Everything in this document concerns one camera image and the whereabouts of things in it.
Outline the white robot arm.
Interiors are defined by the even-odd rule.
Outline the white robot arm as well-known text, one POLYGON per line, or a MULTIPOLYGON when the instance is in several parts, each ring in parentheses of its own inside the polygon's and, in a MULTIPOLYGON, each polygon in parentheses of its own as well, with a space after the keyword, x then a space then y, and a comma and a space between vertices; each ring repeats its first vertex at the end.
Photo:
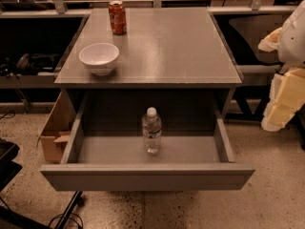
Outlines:
POLYGON ((277 132, 305 104, 305 1, 278 28, 258 44, 264 52, 278 52, 283 67, 271 83, 261 127, 277 132))

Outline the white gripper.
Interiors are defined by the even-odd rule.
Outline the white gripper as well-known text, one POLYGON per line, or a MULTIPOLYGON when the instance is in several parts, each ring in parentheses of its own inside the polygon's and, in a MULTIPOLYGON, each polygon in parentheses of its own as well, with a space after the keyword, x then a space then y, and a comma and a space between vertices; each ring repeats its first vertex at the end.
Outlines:
MULTIPOLYGON (((258 48, 264 52, 278 50, 278 28, 264 37, 258 48)), ((263 113, 261 127, 265 131, 277 132, 284 128, 305 104, 305 69, 290 68, 284 74, 276 73, 271 83, 269 102, 263 113)))

